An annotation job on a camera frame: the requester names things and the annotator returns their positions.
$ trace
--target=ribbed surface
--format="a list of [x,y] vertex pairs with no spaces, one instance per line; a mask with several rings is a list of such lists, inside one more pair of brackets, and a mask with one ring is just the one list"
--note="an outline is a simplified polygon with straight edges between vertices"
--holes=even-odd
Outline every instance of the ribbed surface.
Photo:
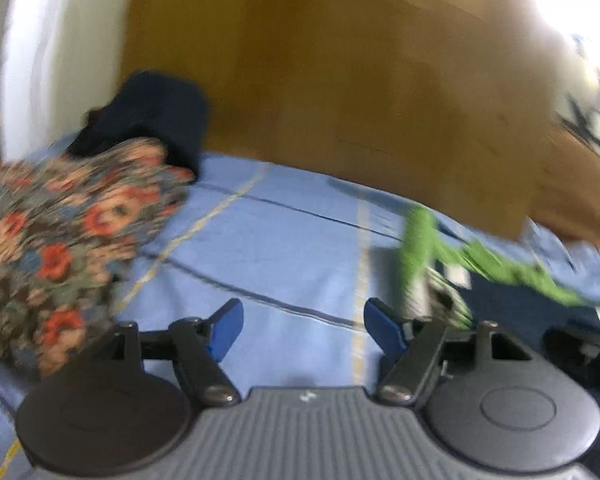
[[[409,410],[371,402],[362,388],[253,390],[205,412],[166,459],[128,480],[489,480],[432,443]],[[592,480],[581,466],[542,480]]]

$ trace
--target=round dark disc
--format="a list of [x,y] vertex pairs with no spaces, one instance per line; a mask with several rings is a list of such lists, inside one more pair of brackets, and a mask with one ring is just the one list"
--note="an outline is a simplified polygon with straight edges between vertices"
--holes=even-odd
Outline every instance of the round dark disc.
[[120,362],[63,371],[32,390],[16,414],[22,447],[47,470],[125,473],[165,455],[190,425],[190,402],[161,378]]

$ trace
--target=bed sheet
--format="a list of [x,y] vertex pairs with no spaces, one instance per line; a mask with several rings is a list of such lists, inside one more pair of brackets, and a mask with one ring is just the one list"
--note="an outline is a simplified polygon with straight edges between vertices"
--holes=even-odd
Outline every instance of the bed sheet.
[[[243,395],[252,386],[373,388],[381,353],[363,329],[363,306],[371,296],[400,300],[396,249],[410,203],[322,174],[208,154],[186,204],[134,260],[120,317],[163,329],[239,298],[244,329],[222,368]],[[445,241],[462,244],[464,228],[440,219]],[[146,369],[174,380],[166,363]],[[10,463],[3,478],[22,478],[29,468],[10,448],[10,417],[26,384],[3,384],[0,375],[0,465]]]

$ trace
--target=brown wooden panel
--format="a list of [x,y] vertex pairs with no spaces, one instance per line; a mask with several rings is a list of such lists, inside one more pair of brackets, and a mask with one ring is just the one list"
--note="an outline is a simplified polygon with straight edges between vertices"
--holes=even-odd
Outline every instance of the brown wooden panel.
[[199,82],[210,149],[514,237],[548,149],[558,49],[532,0],[133,0],[121,77]]

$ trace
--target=floral fabric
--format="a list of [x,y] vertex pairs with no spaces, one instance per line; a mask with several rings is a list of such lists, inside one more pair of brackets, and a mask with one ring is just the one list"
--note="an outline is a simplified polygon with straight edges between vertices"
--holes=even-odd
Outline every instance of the floral fabric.
[[42,375],[112,324],[114,286],[186,198],[189,170],[153,139],[0,168],[0,357]]

